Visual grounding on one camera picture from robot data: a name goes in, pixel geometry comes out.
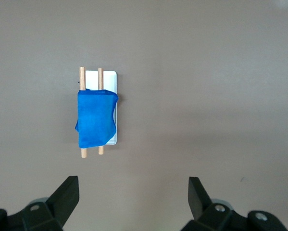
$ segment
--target metal bolt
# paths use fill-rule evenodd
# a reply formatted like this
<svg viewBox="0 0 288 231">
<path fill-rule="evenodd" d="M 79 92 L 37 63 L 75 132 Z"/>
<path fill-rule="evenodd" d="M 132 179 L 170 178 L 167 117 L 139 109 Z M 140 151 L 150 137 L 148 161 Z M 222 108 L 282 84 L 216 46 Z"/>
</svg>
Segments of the metal bolt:
<svg viewBox="0 0 288 231">
<path fill-rule="evenodd" d="M 30 207 L 30 211 L 34 211 L 34 210 L 37 210 L 39 209 L 39 205 L 33 205 Z"/>
<path fill-rule="evenodd" d="M 222 205 L 216 205 L 215 206 L 215 209 L 216 209 L 216 211 L 219 211 L 219 212 L 225 212 L 225 208 L 224 208 L 224 206 L 222 206 Z"/>
<path fill-rule="evenodd" d="M 267 221 L 267 220 L 268 220 L 267 216 L 266 216 L 265 214 L 263 214 L 263 213 L 256 213 L 256 214 L 255 214 L 255 217 L 256 217 L 258 220 L 263 220 L 263 221 Z"/>
</svg>

